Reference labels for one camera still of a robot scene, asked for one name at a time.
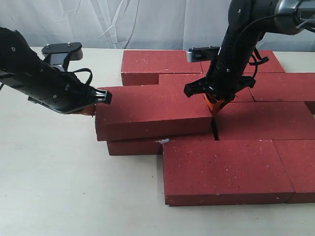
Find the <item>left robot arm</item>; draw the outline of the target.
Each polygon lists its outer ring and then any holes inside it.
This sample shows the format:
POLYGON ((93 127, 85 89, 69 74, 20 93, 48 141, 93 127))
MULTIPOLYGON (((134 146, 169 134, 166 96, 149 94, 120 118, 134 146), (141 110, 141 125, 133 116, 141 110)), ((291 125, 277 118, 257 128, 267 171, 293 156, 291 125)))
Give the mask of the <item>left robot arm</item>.
POLYGON ((68 71, 70 61, 83 57, 80 42, 47 44, 41 50, 44 59, 33 51, 17 31, 0 29, 0 82, 28 96, 32 103, 59 114, 95 114, 97 103, 110 104, 112 94, 91 86, 93 76, 81 82, 68 71))

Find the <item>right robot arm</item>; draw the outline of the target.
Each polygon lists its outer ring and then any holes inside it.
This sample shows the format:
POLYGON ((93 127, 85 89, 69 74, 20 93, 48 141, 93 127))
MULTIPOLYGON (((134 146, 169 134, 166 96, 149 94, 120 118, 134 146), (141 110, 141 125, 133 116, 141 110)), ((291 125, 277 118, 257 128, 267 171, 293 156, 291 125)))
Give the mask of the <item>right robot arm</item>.
POLYGON ((203 94, 216 115, 236 93, 254 87, 255 75, 245 76, 244 71, 247 65, 258 67, 269 60, 256 47, 266 33, 296 35, 303 30, 315 30, 313 0, 231 1, 221 46, 192 47, 186 52, 188 62, 209 61, 210 67, 205 77, 185 85, 184 94, 203 94))

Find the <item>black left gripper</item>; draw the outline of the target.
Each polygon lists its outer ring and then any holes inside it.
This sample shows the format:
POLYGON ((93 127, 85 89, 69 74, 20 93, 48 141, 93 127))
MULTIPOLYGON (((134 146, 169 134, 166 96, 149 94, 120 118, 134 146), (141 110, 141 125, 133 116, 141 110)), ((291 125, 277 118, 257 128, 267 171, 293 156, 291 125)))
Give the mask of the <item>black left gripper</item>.
POLYGON ((88 68, 62 72, 41 62, 35 70, 16 74, 0 71, 0 82, 29 99, 60 114, 94 116, 96 104, 111 104, 112 93, 90 86, 93 74, 88 68))

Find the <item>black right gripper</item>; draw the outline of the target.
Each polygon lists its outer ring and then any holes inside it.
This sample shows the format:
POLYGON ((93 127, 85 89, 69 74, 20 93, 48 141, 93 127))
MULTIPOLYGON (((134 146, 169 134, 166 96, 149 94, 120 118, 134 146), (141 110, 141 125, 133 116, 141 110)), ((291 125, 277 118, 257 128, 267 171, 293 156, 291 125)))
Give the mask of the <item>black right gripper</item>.
POLYGON ((255 71, 252 76, 244 76, 244 71, 256 52, 258 41, 264 32, 254 29, 233 29, 228 27, 218 56, 211 62, 206 77, 185 84, 184 94, 191 97, 204 94, 206 105, 216 116, 220 110, 234 99, 244 88, 252 88, 259 63, 253 60, 255 71))

